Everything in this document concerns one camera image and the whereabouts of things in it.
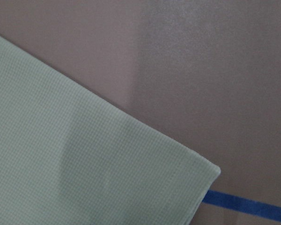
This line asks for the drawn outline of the olive green long-sleeve shirt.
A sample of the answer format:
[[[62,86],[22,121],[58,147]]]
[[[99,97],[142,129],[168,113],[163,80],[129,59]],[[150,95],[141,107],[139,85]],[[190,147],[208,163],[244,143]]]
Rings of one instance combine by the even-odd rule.
[[[220,173],[0,37],[0,225],[187,225]]]

